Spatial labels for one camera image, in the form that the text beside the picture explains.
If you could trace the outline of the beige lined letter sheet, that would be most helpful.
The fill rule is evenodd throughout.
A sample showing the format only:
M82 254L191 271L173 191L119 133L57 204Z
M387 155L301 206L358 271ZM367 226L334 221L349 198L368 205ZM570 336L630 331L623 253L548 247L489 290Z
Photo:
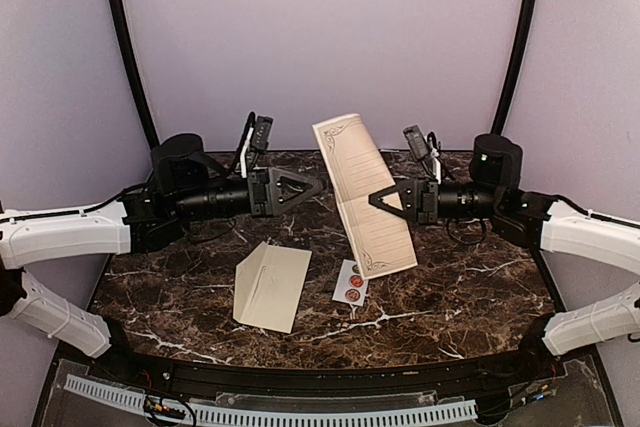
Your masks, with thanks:
M361 275L375 279L416 267L407 222L369 203L394 180L361 116L334 117L312 129Z

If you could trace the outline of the cream paper envelope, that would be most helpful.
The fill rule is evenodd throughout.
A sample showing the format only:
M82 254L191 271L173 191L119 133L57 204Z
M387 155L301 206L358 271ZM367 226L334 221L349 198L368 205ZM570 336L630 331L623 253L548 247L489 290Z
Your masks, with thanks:
M261 242L235 271L233 319L290 334L312 252Z

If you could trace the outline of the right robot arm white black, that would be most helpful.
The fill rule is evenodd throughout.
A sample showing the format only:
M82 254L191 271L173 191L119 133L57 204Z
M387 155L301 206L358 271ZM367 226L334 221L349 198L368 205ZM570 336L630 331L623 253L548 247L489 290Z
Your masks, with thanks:
M558 194L520 189L523 150L498 134L474 140L470 180L457 183L439 159L434 134L416 126L403 132L426 177L402 179L370 194L371 206L419 225L477 220L484 231L530 251L572 254L639 272L639 225L577 205ZM510 360L521 381L534 379L549 363L570 351L639 332L639 286L568 312L534 321Z

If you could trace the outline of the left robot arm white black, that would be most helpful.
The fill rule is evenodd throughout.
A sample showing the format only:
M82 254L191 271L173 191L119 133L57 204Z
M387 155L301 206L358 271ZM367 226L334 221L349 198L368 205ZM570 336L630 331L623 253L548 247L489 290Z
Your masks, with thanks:
M280 168L235 174L206 154L202 138L175 135L151 152L152 173L100 204L1 214L1 314L65 342L120 383L141 374L120 323L91 314L45 287L27 266L90 254L157 252L191 223L280 216L320 193L322 180Z

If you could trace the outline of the white sticker sheet with seals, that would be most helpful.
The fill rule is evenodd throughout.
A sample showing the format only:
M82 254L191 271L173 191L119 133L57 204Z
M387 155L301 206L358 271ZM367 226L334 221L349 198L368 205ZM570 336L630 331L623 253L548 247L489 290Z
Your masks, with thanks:
M355 261L342 262L332 300L361 307L364 305L368 281L361 275Z

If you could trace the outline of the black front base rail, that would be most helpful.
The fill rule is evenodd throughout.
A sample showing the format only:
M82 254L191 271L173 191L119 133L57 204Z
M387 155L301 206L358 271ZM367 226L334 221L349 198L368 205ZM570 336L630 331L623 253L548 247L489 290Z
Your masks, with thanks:
M347 397L431 391L440 397L504 397L512 387L565 373L558 360L531 350L436 364L337 370L223 366L132 351L98 359L82 356L81 361L90 372L112 380L203 398L222 393Z

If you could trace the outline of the right black frame post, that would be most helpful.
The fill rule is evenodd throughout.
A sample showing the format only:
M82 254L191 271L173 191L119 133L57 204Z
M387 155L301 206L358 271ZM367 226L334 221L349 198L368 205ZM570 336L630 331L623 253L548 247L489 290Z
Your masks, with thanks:
M509 62L490 129L491 134L504 133L525 57L535 5L536 0L521 1Z

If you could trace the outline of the black frame post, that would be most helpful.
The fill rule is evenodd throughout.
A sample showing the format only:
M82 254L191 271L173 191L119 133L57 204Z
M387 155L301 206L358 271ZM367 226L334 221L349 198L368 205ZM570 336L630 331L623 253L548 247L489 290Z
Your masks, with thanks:
M129 89L139 123L149 149L159 145L159 136L152 119L151 109L145 95L123 0L108 0L112 23L125 69Z
M535 5L536 0L521 1L509 62L490 129L491 134L504 133L525 57Z

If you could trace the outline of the left black frame post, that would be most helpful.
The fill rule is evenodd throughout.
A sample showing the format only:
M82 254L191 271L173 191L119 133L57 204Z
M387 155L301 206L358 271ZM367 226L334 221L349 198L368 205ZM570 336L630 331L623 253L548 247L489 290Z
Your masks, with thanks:
M108 0L112 23L125 69L129 89L139 123L149 149L159 145L159 136L152 119L151 109L145 95L123 0Z

